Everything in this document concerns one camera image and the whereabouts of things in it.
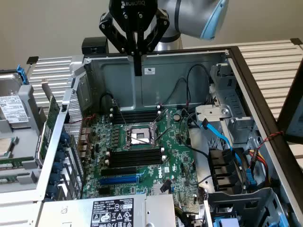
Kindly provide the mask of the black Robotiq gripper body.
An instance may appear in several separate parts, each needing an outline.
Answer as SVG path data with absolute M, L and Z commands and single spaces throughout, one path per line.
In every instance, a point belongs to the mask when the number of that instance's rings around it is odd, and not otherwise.
M 111 0 L 109 12 L 124 32 L 145 32 L 158 8 L 157 0 Z

